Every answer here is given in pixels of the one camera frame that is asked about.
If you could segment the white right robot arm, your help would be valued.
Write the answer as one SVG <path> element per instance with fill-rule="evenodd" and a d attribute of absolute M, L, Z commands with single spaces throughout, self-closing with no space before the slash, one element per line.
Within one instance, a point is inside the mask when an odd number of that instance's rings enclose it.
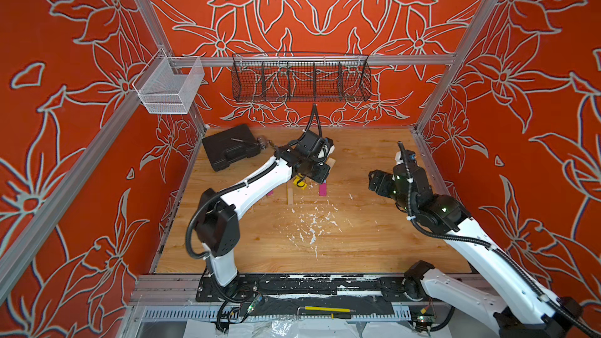
<path fill-rule="evenodd" d="M 500 337 L 565 337 L 572 329 L 588 331 L 578 302 L 558 297 L 529 275 L 458 200 L 434 194 L 415 161 L 399 161 L 391 173 L 370 172 L 369 189 L 394 200 L 418 232 L 453 247 L 495 291 L 487 294 L 418 261 L 404 275 L 402 291 L 408 299 L 444 301 Z"/>

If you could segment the natural wooden block angled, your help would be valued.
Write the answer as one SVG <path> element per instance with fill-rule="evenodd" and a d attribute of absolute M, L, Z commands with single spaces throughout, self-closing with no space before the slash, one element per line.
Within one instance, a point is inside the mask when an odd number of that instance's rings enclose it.
<path fill-rule="evenodd" d="M 294 190 L 292 186 L 287 186 L 286 188 L 286 203 L 289 206 L 294 205 Z"/>

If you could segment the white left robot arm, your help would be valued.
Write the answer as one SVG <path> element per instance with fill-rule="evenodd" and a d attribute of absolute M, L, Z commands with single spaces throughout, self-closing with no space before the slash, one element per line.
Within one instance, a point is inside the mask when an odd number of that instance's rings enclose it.
<path fill-rule="evenodd" d="M 334 150 L 333 139 L 305 130 L 298 139 L 277 146 L 259 169 L 235 185 L 205 190 L 186 228 L 187 254 L 205 261 L 214 282 L 227 287 L 238 275 L 234 250 L 241 238 L 239 222 L 244 214 L 268 192 L 297 176 L 326 182 L 331 171 L 327 161 Z"/>

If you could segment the yellow block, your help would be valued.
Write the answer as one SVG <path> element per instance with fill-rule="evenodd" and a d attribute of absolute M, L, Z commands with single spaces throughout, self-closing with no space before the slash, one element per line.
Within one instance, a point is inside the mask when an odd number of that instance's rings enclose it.
<path fill-rule="evenodd" d="M 308 186 L 305 177 L 297 177 L 294 179 L 294 185 L 302 190 L 305 190 Z"/>

